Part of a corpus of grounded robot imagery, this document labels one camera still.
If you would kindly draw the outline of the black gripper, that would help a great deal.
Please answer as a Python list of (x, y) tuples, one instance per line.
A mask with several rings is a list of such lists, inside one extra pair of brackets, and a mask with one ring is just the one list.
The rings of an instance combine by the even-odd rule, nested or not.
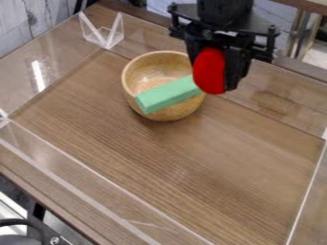
[(224, 90), (238, 88), (247, 76), (252, 58), (274, 60), (280, 30), (252, 9), (254, 0), (196, 0), (172, 2), (170, 35), (186, 41), (191, 63), (204, 47), (224, 51)]

